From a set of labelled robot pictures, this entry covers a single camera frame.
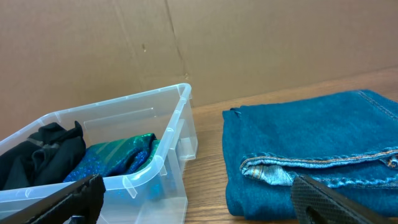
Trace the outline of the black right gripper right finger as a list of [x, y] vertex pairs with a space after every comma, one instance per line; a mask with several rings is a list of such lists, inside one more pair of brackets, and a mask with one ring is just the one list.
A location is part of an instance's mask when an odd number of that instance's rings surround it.
[[294, 179], [290, 198], [299, 223], [393, 224], [309, 176]]

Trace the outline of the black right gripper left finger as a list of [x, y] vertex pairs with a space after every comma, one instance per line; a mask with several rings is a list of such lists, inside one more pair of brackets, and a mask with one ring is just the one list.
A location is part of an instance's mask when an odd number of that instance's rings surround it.
[[90, 175], [1, 220], [1, 224], [96, 224], [106, 187]]

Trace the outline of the black cloth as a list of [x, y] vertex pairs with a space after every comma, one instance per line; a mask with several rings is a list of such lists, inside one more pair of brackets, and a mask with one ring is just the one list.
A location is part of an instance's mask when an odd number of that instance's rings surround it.
[[86, 152], [83, 129], [42, 126], [1, 155], [1, 190], [61, 183]]

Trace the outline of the green blue sequin cloth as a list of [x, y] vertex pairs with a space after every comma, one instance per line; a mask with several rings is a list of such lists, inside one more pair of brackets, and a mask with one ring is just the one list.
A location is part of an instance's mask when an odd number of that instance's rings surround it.
[[78, 181], [94, 174], [102, 177], [133, 174], [150, 164], [159, 144], [155, 134], [148, 133], [92, 145], [63, 181]]

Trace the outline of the blue denim jeans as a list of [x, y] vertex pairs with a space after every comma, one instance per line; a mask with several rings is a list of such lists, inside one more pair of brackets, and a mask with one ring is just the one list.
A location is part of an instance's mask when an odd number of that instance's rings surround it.
[[371, 90], [240, 106], [223, 112], [230, 214], [295, 218], [307, 175], [386, 217], [397, 215], [397, 103]]

